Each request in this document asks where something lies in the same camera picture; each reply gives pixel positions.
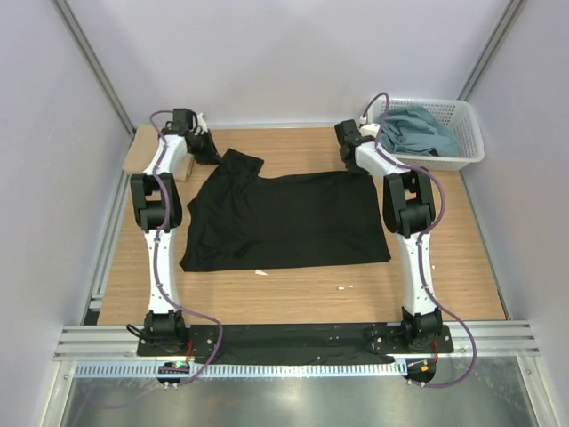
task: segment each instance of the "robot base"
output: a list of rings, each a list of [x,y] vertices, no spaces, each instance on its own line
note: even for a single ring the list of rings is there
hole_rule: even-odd
[[[144,318],[144,330],[136,351],[138,356],[185,356],[188,351],[188,329],[181,311],[165,314],[150,311]]]

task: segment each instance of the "metal floor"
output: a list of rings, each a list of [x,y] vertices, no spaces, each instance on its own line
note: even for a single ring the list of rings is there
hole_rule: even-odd
[[[440,359],[437,383],[461,375],[469,358]],[[537,426],[516,358],[480,358],[464,383],[422,390],[400,377],[201,380],[179,390],[154,379],[75,379],[65,427]],[[92,390],[85,400],[85,390]]]

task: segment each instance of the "aluminum frame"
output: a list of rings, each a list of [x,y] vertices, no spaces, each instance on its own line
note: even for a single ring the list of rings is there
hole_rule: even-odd
[[[441,354],[441,358],[471,357],[469,338],[460,324],[449,326],[455,346],[455,353]],[[551,398],[549,382],[544,379],[544,367],[532,329],[527,321],[498,320],[467,322],[475,337],[478,356],[499,358],[516,356],[530,396],[533,411],[542,426],[563,425],[559,422]],[[173,360],[176,358],[141,358],[136,355],[138,341],[121,326],[66,326],[53,358],[57,367],[51,396],[39,426],[54,427],[61,423],[71,388],[71,380],[77,366],[83,361],[115,361],[136,363],[138,361]],[[405,355],[394,355],[404,359]],[[413,355],[417,358],[429,354]]]

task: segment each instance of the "white cable tray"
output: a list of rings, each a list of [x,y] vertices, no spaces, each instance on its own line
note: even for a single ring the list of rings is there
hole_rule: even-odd
[[[78,362],[74,378],[179,378],[182,375],[158,374],[163,361],[117,361]],[[200,364],[192,363],[189,375],[196,372]],[[405,376],[407,364],[404,359],[385,365],[303,367],[257,366],[257,365],[210,365],[200,375],[204,379],[221,378],[318,378],[327,376]]]

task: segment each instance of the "white wall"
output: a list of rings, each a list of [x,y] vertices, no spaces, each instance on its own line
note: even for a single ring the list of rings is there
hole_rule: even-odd
[[[0,61],[0,424],[27,427],[80,320],[128,136],[50,2],[3,2]]]
[[[381,90],[455,98],[507,0],[70,0],[134,123],[331,122]]]
[[[514,318],[530,320],[569,412],[569,3],[527,2],[471,102],[485,160],[465,171]]]

